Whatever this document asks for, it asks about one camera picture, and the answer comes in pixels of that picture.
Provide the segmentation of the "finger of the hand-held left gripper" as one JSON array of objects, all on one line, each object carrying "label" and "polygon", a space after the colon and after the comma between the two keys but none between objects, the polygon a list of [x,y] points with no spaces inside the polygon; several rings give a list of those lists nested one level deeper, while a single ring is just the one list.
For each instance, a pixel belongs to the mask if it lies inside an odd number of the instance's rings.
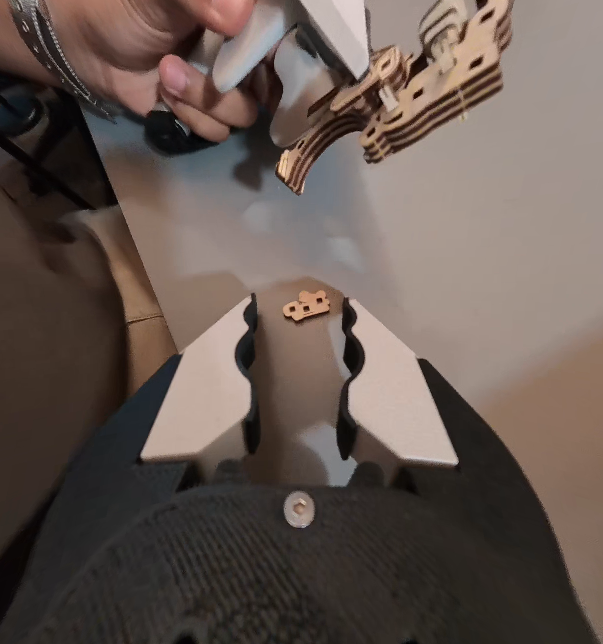
[{"label": "finger of the hand-held left gripper", "polygon": [[301,1],[311,23],[354,79],[370,68],[365,1]]}]

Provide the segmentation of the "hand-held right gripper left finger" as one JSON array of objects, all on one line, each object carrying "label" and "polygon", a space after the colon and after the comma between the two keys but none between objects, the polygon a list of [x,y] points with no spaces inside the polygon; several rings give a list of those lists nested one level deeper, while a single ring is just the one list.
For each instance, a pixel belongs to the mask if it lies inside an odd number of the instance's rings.
[{"label": "hand-held right gripper left finger", "polygon": [[181,354],[143,463],[217,466],[256,453],[261,439],[255,360],[257,300],[250,294]]}]

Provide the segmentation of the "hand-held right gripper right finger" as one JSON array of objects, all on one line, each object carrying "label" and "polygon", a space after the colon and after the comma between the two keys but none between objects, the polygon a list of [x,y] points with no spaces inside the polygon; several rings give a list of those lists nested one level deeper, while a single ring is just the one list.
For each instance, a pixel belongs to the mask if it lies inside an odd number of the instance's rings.
[{"label": "hand-held right gripper right finger", "polygon": [[342,460],[382,468],[455,468],[458,456],[418,357],[354,298],[341,329],[348,371],[338,406]]}]

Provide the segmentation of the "layered wooden puzzle model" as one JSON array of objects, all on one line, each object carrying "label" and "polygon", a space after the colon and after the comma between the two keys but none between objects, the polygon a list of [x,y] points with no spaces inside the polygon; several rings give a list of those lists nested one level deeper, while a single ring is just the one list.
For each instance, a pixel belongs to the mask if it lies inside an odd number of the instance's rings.
[{"label": "layered wooden puzzle model", "polygon": [[282,152],[275,175],[301,195],[312,166],[335,142],[359,133],[368,164],[378,164],[498,93],[500,59],[512,38],[512,1],[436,1],[421,19],[422,52],[373,51],[362,80],[341,81],[308,107],[311,125]]}]

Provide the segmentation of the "small wooden puzzle piece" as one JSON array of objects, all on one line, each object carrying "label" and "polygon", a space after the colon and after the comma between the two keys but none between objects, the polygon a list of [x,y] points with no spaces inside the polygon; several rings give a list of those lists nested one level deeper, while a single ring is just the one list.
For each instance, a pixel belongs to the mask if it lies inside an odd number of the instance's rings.
[{"label": "small wooden puzzle piece", "polygon": [[288,302],[282,308],[283,316],[295,323],[301,323],[306,319],[328,314],[330,301],[324,290],[316,292],[301,291],[297,300]]}]

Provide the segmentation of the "grey desk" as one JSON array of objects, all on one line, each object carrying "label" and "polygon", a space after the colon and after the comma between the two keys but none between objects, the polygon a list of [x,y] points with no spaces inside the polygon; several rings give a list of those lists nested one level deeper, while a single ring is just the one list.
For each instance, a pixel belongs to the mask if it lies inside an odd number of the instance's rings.
[{"label": "grey desk", "polygon": [[301,197],[257,127],[166,158],[132,120],[88,125],[176,344],[257,295],[262,479],[331,469],[340,316],[281,310],[321,283],[483,414],[570,568],[603,576],[603,1],[516,1],[501,63],[504,89],[464,120],[379,165],[349,135]]}]

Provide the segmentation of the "person's left hand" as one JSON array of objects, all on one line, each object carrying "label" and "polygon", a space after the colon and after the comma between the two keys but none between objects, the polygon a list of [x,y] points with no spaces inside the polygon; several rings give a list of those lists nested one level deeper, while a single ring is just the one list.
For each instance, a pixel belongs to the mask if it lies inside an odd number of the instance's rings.
[{"label": "person's left hand", "polygon": [[194,134],[225,141],[257,119],[248,91],[219,93],[182,55],[209,29],[235,36],[253,1],[46,1],[60,47],[81,82],[102,99],[146,116],[166,105]]}]

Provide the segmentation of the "person's trousers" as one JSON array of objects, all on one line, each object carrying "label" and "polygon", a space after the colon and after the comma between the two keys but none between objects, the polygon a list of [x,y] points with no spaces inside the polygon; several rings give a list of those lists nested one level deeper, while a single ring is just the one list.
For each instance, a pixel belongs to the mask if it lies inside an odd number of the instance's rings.
[{"label": "person's trousers", "polygon": [[0,557],[175,352],[120,206],[41,229],[0,187]]}]

